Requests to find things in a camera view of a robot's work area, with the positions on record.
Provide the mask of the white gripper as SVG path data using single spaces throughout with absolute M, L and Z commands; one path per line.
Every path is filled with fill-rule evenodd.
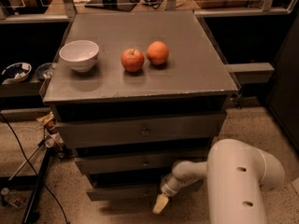
M 186 181 L 175 177 L 172 173 L 164 176 L 161 181 L 161 193 L 156 198 L 156 203 L 153 206 L 152 213 L 159 215 L 167 206 L 169 197 L 174 197 L 178 192 L 185 187 Z

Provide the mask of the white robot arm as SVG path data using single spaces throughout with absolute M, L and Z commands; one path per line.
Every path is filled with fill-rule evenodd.
M 216 142 L 206 161 L 177 161 L 162 178 L 152 212 L 160 214 L 181 189 L 205 179 L 210 224 L 268 224 L 262 193 L 283 186 L 285 171 L 272 154 L 234 139 Z

